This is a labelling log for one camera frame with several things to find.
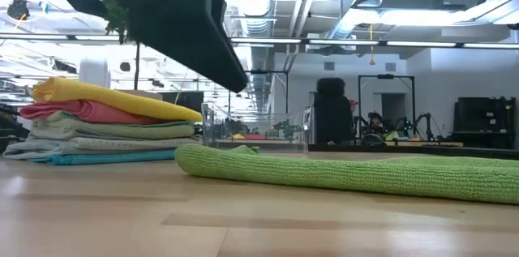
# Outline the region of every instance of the blue towel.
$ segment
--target blue towel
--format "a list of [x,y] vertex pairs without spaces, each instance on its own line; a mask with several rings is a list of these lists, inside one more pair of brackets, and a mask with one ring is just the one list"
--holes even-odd
[[53,155],[40,159],[30,159],[31,162],[47,163],[51,165],[88,165],[113,164],[136,161],[163,161],[174,160],[175,150],[157,150],[148,152],[128,152],[120,154],[96,155]]

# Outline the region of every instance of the table surface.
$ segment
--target table surface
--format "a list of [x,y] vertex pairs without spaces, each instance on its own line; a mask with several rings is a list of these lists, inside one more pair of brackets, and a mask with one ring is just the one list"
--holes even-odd
[[1,160],[0,197],[0,256],[519,255],[515,206],[195,178],[174,162]]

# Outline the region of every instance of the folded towel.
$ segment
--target folded towel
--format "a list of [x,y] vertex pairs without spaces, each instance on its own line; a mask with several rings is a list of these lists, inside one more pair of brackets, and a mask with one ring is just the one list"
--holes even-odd
[[53,155],[74,155],[89,153],[108,153],[107,151],[82,150],[67,141],[47,139],[28,140],[12,143],[6,147],[3,157],[11,160],[39,159]]
[[519,161],[447,156],[315,161],[193,144],[181,146],[176,157],[185,172],[201,177],[519,204]]
[[80,131],[93,135],[124,136],[132,139],[178,139],[190,137],[195,133],[195,128],[190,122],[151,125],[88,123],[63,111],[55,112],[47,118],[35,119],[33,122],[33,128],[57,133]]
[[36,101],[52,102],[92,100],[131,114],[151,118],[202,121],[200,113],[182,106],[60,77],[52,77],[38,83],[32,91],[32,97]]
[[126,136],[116,136],[116,135],[94,135],[90,132],[83,131],[67,131],[67,132],[59,132],[59,131],[47,131],[46,129],[41,129],[33,126],[31,128],[31,133],[29,134],[29,139],[57,139],[57,140],[67,140],[73,139],[75,137],[84,137],[89,139],[112,139],[112,140],[146,140],[146,139],[132,139]]
[[69,140],[28,139],[7,146],[3,157],[13,160],[37,159],[54,155],[134,152],[178,148],[181,144],[197,143],[193,139],[109,140],[73,138]]
[[129,114],[96,101],[71,100],[59,102],[37,102],[23,107],[19,112],[23,118],[46,118],[56,111],[63,110],[90,123],[127,123],[154,124],[163,121],[142,115]]
[[174,160],[174,150],[130,152],[123,154],[108,155],[68,155],[48,156],[41,159],[32,159],[31,162],[47,163],[51,165],[89,165],[89,164],[114,164],[137,161],[164,161]]

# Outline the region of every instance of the pink towel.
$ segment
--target pink towel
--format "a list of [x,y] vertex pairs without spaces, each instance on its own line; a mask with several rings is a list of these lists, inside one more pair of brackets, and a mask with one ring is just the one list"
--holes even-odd
[[156,124],[164,122],[160,119],[129,114],[96,101],[86,100],[37,102],[23,107],[19,112],[23,118],[37,119],[46,118],[60,110],[91,123]]

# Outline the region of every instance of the green microfiber towel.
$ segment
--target green microfiber towel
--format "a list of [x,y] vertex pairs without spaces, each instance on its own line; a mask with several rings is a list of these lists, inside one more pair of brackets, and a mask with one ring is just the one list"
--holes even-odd
[[181,146],[176,159],[182,170],[200,177],[519,204],[519,161],[448,156],[308,160],[195,144]]

